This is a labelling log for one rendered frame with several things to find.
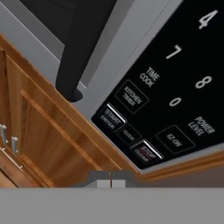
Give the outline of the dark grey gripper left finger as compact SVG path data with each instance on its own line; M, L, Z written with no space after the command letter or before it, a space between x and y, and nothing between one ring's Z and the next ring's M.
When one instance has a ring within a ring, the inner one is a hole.
M87 178L75 185L82 188L110 188L110 172L109 171L91 171Z

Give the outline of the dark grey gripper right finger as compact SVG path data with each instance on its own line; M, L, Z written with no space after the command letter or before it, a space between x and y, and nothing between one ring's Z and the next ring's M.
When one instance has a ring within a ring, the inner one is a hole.
M132 171L112 171L111 186L113 188L138 188L147 185L135 178Z

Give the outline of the grey microwave with black panel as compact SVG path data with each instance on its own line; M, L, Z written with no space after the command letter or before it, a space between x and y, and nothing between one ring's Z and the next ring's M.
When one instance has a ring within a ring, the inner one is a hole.
M121 0L101 68L70 102L139 172L224 152L224 0Z

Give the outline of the grey microwave door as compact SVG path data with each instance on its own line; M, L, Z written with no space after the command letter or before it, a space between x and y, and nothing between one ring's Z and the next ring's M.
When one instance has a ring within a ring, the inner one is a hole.
M0 34L48 80L56 84L67 35L78 3L94 4L97 0L0 0ZM102 0L114 5L106 26L81 76L80 91L107 87L115 78L102 69L104 57L120 26L117 18L121 0Z

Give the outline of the wooden cupboard door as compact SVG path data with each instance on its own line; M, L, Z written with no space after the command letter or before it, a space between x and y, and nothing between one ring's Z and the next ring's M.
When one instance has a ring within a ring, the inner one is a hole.
M11 106L6 69L6 55L0 47L0 133L3 132L3 144L11 147Z
M6 69L11 131L29 169L57 187L75 185L91 171L118 169L11 58Z

